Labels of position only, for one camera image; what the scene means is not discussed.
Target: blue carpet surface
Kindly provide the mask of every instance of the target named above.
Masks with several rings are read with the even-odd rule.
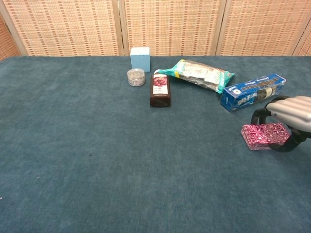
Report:
[[[186,58],[269,73],[311,96],[311,57]],[[220,95],[171,78],[172,106],[132,87],[129,57],[16,57],[0,63],[0,232],[308,233],[311,140],[250,151],[241,127],[268,101],[230,113]]]

